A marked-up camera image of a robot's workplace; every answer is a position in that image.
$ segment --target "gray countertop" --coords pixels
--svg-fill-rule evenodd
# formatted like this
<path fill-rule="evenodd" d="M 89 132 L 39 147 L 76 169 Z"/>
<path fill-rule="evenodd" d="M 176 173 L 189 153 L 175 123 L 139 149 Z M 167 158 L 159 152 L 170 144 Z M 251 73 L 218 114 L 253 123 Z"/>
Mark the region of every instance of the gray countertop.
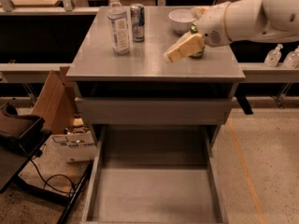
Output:
<path fill-rule="evenodd" d="M 117 55 L 112 49 L 107 7 L 101 7 L 71 64 L 68 78 L 72 81 L 243 80 L 244 74 L 230 47 L 206 47 L 204 57 L 199 60 L 188 57 L 176 63 L 164 62 L 163 53 L 179 39 L 168 19 L 168 13 L 174 9 L 178 7 L 145 7 L 145 41 L 133 42 L 130 31 L 130 52 Z"/>

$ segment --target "aluminum can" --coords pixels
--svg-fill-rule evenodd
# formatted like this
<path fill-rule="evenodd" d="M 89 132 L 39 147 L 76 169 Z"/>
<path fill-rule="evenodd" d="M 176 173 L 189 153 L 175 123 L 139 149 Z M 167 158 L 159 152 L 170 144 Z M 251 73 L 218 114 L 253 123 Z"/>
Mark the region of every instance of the aluminum can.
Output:
<path fill-rule="evenodd" d="M 142 4 L 131 4 L 132 37 L 134 41 L 144 40 L 144 6 Z"/>

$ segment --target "plastic bottle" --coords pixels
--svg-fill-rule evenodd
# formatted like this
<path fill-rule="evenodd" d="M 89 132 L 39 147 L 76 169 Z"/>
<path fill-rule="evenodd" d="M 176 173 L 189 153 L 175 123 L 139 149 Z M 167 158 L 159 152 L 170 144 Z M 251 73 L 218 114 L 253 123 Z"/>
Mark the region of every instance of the plastic bottle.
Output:
<path fill-rule="evenodd" d="M 280 49 L 282 48 L 282 44 L 278 44 L 275 49 L 271 49 L 265 58 L 264 63 L 271 67 L 277 66 L 281 57 Z"/>
<path fill-rule="evenodd" d="M 299 64 L 299 46 L 295 51 L 289 52 L 283 61 L 283 66 L 294 69 Z"/>
<path fill-rule="evenodd" d="M 128 14 L 120 0 L 110 0 L 107 11 L 112 48 L 120 55 L 130 50 Z"/>

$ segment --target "open drawer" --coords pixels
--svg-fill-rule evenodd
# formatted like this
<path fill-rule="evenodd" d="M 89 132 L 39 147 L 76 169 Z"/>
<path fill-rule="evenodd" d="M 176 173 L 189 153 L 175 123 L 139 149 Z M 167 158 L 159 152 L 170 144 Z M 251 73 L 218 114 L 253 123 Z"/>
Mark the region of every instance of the open drawer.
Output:
<path fill-rule="evenodd" d="M 227 223 L 204 126 L 103 126 L 82 223 Z"/>
<path fill-rule="evenodd" d="M 232 99 L 76 98 L 87 123 L 219 125 L 227 120 Z"/>

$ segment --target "bottle label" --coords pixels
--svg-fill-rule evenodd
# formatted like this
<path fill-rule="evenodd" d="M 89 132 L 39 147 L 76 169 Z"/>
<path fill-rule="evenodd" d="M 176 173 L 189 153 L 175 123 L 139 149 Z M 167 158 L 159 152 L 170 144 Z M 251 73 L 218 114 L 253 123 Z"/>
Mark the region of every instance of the bottle label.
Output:
<path fill-rule="evenodd" d="M 126 18 L 109 19 L 110 29 L 112 33 L 113 46 L 117 50 L 128 49 L 129 33 Z"/>

